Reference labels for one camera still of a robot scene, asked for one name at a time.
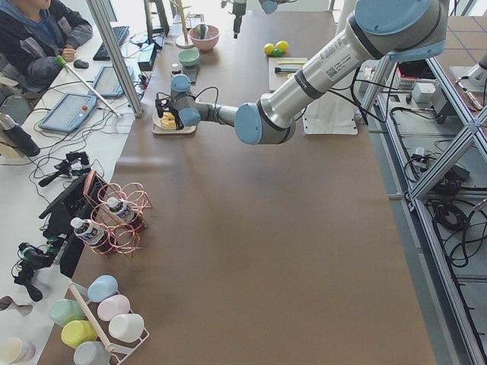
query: blue joint cap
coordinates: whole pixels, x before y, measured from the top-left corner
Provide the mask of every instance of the blue joint cap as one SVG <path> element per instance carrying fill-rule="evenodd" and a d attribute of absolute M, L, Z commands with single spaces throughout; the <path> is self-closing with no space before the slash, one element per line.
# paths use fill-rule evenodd
<path fill-rule="evenodd" d="M 191 81 L 186 75 L 174 75 L 173 80 L 170 83 L 170 89 L 177 93 L 184 93 L 191 89 Z"/>
<path fill-rule="evenodd" d="M 358 0 L 355 19 L 367 33 L 387 36 L 411 27 L 428 10 L 432 0 Z"/>
<path fill-rule="evenodd" d="M 263 125 L 259 109 L 255 103 L 245 103 L 235 114 L 237 137 L 247 144 L 259 144 L 262 140 Z"/>
<path fill-rule="evenodd" d="M 271 2 L 270 0 L 265 0 L 264 2 L 261 2 L 260 6 L 262 6 L 262 9 L 268 15 L 273 13 L 277 9 L 277 3 Z"/>
<path fill-rule="evenodd" d="M 429 59 L 430 57 L 435 57 L 444 51 L 446 40 L 441 42 L 424 46 L 422 48 L 410 49 L 409 51 L 403 52 L 389 52 L 387 57 L 392 62 L 407 62 L 407 61 L 418 61 L 420 59 Z"/>
<path fill-rule="evenodd" d="M 193 127 L 194 125 L 198 125 L 201 122 L 201 116 L 198 113 L 198 110 L 185 108 L 179 111 L 181 122 L 185 127 Z"/>

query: bowl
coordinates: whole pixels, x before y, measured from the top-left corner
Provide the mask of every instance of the bowl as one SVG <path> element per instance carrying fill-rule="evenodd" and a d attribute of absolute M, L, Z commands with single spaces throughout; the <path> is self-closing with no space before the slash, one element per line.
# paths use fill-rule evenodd
<path fill-rule="evenodd" d="M 208 34 L 206 34 L 204 40 L 201 40 L 196 36 L 196 28 L 190 29 L 188 35 L 195 47 L 198 47 L 202 51 L 209 51 L 216 46 L 218 38 L 220 37 L 220 31 L 217 27 L 208 25 Z"/>
<path fill-rule="evenodd" d="M 199 52 L 196 49 L 185 49 L 177 54 L 177 59 L 181 65 L 191 67 L 198 63 Z"/>

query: bottle holder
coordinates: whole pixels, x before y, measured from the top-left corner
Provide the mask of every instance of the bottle holder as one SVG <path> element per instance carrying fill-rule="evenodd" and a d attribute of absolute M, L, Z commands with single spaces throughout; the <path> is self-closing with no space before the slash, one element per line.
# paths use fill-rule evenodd
<path fill-rule="evenodd" d="M 85 190 L 89 191 L 90 185 L 96 178 L 96 172 L 92 171 L 87 177 Z M 93 207 L 91 220 L 100 224 L 103 228 L 106 228 L 109 233 L 108 240 L 113 251 L 109 250 L 107 253 L 122 253 L 123 255 L 132 258 L 134 251 L 142 248 L 138 232 L 148 226 L 147 221 L 144 218 L 144 209 L 152 207 L 152 203 L 142 184 L 138 182 L 132 182 L 125 186 L 116 183 L 103 184 L 98 190 L 96 201 L 90 198 L 87 194 L 85 194 L 85 197 Z M 134 226 L 116 220 L 107 204 L 107 200 L 110 197 L 125 200 L 132 210 L 141 218 L 142 223 Z M 107 253 L 100 252 L 99 249 L 95 249 L 94 251 L 103 256 L 107 255 Z"/>

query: green bowl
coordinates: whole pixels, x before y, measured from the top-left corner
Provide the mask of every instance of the green bowl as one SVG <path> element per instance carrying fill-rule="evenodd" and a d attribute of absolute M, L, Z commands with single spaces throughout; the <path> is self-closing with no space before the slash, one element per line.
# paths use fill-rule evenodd
<path fill-rule="evenodd" d="M 181 65 L 191 67 L 198 63 L 199 52 L 196 49 L 185 49 L 177 54 L 177 59 Z"/>

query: bottle cap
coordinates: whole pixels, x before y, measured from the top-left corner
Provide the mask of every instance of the bottle cap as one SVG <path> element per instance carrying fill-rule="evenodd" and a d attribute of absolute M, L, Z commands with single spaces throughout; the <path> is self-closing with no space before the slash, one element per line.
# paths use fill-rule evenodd
<path fill-rule="evenodd" d="M 81 218 L 73 218 L 71 219 L 71 227 L 73 228 L 81 228 L 83 226 L 83 220 Z"/>
<path fill-rule="evenodd" d="M 114 196 L 110 196 L 107 200 L 107 204 L 110 208 L 115 208 L 120 203 L 120 200 Z"/>
<path fill-rule="evenodd" d="M 170 67 L 172 72 L 181 72 L 181 67 L 179 63 L 173 63 Z"/>

